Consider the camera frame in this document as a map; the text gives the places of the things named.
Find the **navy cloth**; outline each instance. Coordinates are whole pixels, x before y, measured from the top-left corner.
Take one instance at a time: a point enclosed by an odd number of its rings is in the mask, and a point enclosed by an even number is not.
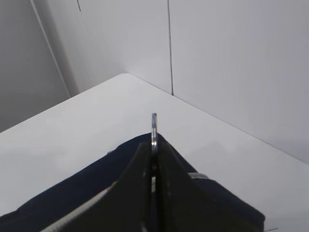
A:
[[[118,180],[135,155],[139,144],[148,141],[151,142],[150,133],[121,144],[114,151],[75,175],[32,198],[16,211],[0,217],[0,231],[39,232],[61,219]],[[165,139],[159,135],[159,141],[165,141]],[[172,149],[187,173],[196,172],[174,148]],[[215,181],[201,179],[194,181],[248,222],[256,225],[264,222],[263,214]]]

